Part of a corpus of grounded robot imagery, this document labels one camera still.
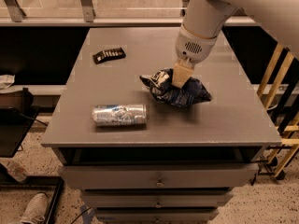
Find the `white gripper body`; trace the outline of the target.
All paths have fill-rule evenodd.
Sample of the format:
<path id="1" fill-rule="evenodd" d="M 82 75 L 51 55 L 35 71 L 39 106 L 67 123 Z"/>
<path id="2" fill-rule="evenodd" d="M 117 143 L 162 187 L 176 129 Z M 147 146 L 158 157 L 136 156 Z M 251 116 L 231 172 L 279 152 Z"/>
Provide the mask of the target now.
<path id="1" fill-rule="evenodd" d="M 196 65 L 207 58 L 216 41 L 216 36 L 199 35 L 182 24 L 175 45 L 178 60 Z"/>

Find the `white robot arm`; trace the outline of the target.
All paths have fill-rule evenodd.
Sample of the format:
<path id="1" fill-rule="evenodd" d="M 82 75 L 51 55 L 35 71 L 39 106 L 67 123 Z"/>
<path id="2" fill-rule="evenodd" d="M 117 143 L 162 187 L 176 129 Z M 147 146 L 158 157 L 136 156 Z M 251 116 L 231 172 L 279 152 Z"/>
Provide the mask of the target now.
<path id="1" fill-rule="evenodd" d="M 225 22 L 238 10 L 299 58 L 299 0 L 190 0 L 176 41 L 172 84 L 182 88 L 214 47 Z"/>

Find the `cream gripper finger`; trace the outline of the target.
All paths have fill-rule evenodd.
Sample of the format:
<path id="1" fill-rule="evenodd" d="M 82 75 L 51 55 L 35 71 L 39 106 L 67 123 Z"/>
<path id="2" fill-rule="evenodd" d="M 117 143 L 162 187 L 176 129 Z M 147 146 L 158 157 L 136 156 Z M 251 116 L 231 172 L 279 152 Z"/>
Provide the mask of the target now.
<path id="1" fill-rule="evenodd" d="M 181 89 L 192 76 L 193 71 L 194 65 L 188 61 L 176 62 L 173 69 L 172 85 Z"/>

